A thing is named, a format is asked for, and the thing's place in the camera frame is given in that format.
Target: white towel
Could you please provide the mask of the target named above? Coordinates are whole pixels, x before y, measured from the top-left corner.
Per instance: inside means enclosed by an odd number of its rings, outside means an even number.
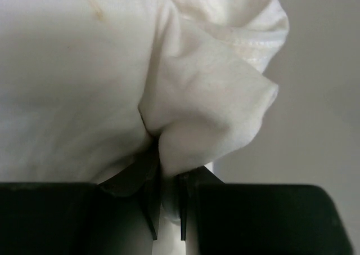
[[[278,0],[0,0],[0,21],[0,181],[99,182],[152,136],[168,177],[245,146],[289,28]]]

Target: white cloth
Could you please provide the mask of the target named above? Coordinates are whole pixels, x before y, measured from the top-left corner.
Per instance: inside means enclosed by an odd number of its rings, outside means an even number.
[[[100,181],[151,136],[168,177],[245,146],[289,28],[278,0],[0,0],[0,21],[0,181]]]

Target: gray surface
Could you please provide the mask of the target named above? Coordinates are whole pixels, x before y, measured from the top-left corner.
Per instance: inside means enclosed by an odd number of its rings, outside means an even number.
[[[265,73],[278,99],[259,136],[217,174],[324,187],[360,250],[360,0],[280,1],[290,35]]]

